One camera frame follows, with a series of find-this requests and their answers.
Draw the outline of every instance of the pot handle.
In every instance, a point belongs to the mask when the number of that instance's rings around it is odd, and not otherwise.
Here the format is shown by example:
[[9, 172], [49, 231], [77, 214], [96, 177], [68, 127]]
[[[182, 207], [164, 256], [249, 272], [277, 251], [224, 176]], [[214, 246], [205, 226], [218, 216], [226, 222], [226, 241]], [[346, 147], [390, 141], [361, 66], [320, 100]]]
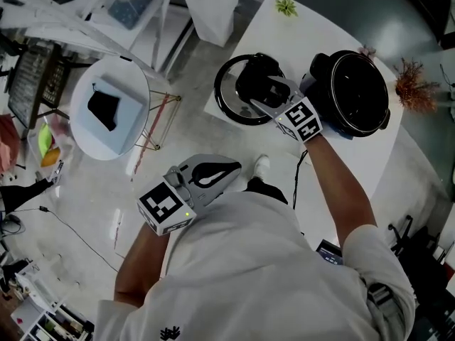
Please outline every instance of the pot handle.
[[390, 110], [387, 109], [387, 115], [385, 116], [385, 119], [382, 122], [381, 126], [379, 126], [379, 129], [384, 130], [385, 128], [387, 128], [387, 125], [389, 124], [389, 120], [390, 120]]
[[329, 56], [324, 53], [318, 53], [314, 56], [310, 66], [310, 73], [314, 78], [320, 80], [324, 73], [326, 73], [329, 59]]

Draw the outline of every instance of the forearm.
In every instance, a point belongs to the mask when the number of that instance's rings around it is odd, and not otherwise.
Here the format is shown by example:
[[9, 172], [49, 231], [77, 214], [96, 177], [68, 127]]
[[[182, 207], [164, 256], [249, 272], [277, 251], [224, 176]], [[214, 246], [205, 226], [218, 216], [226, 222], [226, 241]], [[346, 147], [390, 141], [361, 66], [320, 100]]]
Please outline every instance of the forearm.
[[159, 237], [146, 223], [120, 267], [114, 300], [140, 307], [149, 289], [159, 280], [169, 235]]
[[360, 183], [331, 145], [318, 135], [305, 143], [322, 188], [328, 209], [335, 222], [340, 245], [363, 224], [376, 225], [370, 201]]

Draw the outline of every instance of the person's left arm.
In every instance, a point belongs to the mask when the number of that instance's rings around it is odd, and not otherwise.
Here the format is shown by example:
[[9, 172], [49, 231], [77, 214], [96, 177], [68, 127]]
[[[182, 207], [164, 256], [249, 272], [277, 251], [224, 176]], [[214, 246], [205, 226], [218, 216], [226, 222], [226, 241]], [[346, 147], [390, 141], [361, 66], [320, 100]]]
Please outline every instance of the person's left arm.
[[135, 307], [144, 304], [147, 292], [159, 280], [168, 242], [169, 234], [160, 237], [147, 223], [142, 226], [117, 274], [114, 301]]

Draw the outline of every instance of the pink cloth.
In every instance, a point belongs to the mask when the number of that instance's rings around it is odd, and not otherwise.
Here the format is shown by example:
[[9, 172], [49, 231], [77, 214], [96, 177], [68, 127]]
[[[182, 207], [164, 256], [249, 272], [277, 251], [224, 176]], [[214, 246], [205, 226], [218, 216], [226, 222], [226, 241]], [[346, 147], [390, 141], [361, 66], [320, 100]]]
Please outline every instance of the pink cloth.
[[0, 173], [16, 165], [20, 144], [11, 115], [0, 115]]

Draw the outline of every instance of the curved white table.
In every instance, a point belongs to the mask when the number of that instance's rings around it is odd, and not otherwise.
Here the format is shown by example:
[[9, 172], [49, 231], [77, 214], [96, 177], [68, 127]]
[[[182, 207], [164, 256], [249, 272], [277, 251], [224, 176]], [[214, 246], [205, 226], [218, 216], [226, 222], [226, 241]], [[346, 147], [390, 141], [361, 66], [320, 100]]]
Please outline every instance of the curved white table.
[[[139, 114], [136, 124], [125, 142], [124, 150], [120, 154], [115, 153], [77, 122], [80, 103], [87, 88], [91, 89], [94, 76], [106, 77], [110, 81], [116, 82], [119, 89], [131, 92], [135, 98], [144, 103], [144, 109]], [[106, 57], [90, 66], [76, 84], [70, 104], [71, 131], [84, 153], [100, 161], [110, 161], [130, 151], [138, 141], [149, 117], [149, 108], [149, 83], [139, 66], [120, 57]]]
[[[339, 50], [357, 51], [361, 46], [355, 38], [328, 19], [296, 2], [298, 17], [287, 17], [278, 13], [276, 0], [265, 0], [238, 43], [232, 57], [250, 53], [265, 53], [279, 62], [286, 78], [300, 83], [309, 71], [311, 61], [317, 53], [331, 55]], [[378, 67], [387, 88], [392, 86], [395, 75], [377, 58]], [[366, 138], [346, 140], [328, 137], [338, 155], [356, 176], [368, 197], [371, 197], [379, 183], [390, 156], [400, 127], [403, 109], [397, 96], [389, 89], [390, 121], [386, 130], [378, 130]], [[245, 126], [227, 118], [216, 104], [213, 94], [204, 111], [258, 137], [267, 138], [271, 146], [300, 156], [299, 145], [284, 136], [273, 123], [259, 126]]]

